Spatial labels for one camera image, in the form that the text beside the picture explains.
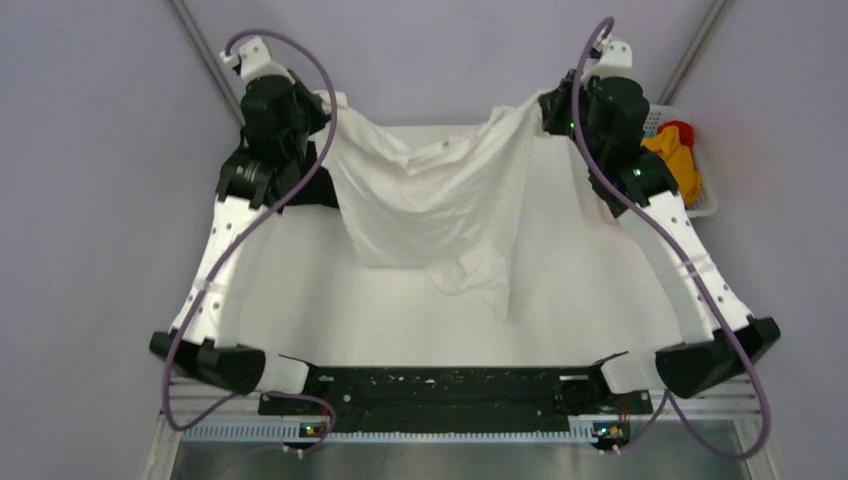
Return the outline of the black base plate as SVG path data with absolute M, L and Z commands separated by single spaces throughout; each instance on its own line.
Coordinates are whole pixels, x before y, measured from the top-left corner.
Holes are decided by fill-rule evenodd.
M 648 392 L 612 393 L 597 366 L 317 367 L 304 392 L 336 411 L 336 433 L 564 432 L 580 415 L 652 411 Z

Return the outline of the folded black t shirt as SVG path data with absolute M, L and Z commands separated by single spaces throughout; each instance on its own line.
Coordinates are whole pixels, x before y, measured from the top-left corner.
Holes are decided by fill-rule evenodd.
M 288 206 L 319 205 L 338 210 L 339 202 L 330 173 L 320 167 L 307 184 L 286 204 Z

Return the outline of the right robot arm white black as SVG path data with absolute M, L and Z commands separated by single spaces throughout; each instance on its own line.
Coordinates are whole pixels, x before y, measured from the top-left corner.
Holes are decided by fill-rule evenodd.
M 612 412 L 635 390 L 689 399 L 745 374 L 763 390 L 755 365 L 780 339 L 771 317 L 756 317 L 732 291 L 688 217 L 664 160 L 643 146 L 650 110 L 634 80 L 570 70 L 538 99 L 543 130 L 572 140 L 596 198 L 637 243 L 667 296 L 681 339 L 654 351 L 621 354 L 586 385 L 589 404 Z

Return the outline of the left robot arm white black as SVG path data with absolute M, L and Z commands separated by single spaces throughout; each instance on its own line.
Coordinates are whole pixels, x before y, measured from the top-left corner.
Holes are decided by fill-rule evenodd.
M 316 166 L 311 135 L 329 122 L 321 98 L 293 74 L 246 83 L 240 143 L 223 163 L 213 224 L 186 305 L 149 349 L 167 372 L 230 393 L 281 391 L 297 413 L 319 404 L 320 386 L 302 360 L 245 345 L 241 310 L 265 243 L 283 208 L 338 205 L 329 173 Z

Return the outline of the white t shirt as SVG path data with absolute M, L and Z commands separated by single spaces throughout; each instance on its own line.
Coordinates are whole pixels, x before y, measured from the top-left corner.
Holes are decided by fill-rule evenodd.
M 532 147 L 541 131 L 532 95 L 488 120 L 413 146 L 343 104 L 327 147 L 346 232 L 369 267 L 420 267 L 452 296 L 468 295 L 505 321 Z

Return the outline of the yellow t shirt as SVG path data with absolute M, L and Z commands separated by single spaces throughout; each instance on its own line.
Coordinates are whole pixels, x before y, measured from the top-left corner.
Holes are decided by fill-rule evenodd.
M 678 184 L 685 206 L 688 209 L 693 208 L 703 189 L 694 149 L 690 150 L 682 145 L 677 130 L 673 128 L 645 137 L 641 144 L 663 159 Z

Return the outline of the white plastic basket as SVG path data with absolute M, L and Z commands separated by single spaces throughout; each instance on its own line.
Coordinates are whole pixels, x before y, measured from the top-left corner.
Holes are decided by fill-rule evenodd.
M 712 192 L 706 158 L 698 152 L 698 135 L 689 119 L 674 107 L 651 105 L 643 130 L 642 145 L 659 155 L 669 168 L 689 217 L 714 215 L 717 196 Z

